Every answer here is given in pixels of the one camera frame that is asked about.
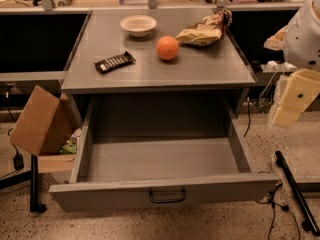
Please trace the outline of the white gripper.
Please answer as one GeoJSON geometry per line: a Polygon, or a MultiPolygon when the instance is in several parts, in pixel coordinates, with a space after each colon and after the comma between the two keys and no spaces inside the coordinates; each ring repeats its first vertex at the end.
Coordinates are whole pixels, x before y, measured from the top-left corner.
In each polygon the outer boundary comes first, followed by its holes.
{"type": "Polygon", "coordinates": [[[306,0],[287,27],[269,37],[264,47],[274,51],[284,48],[286,62],[309,68],[281,75],[277,81],[269,125],[288,129],[320,95],[320,0],[306,0]]]}

